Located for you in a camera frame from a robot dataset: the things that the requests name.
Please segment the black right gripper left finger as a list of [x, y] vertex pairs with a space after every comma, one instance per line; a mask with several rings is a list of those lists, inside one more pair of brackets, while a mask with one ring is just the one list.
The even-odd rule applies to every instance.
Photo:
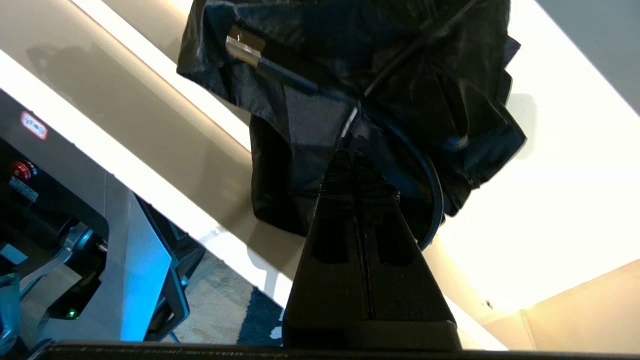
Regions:
[[329, 162], [318, 192], [282, 321], [290, 349], [348, 347], [350, 328], [368, 321], [370, 224], [357, 162], [345, 149]]

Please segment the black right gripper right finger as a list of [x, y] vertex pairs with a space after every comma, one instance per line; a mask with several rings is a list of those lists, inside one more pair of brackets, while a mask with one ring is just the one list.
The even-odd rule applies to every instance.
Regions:
[[460, 350], [457, 323], [393, 190], [361, 153], [352, 158], [366, 341], [403, 350]]

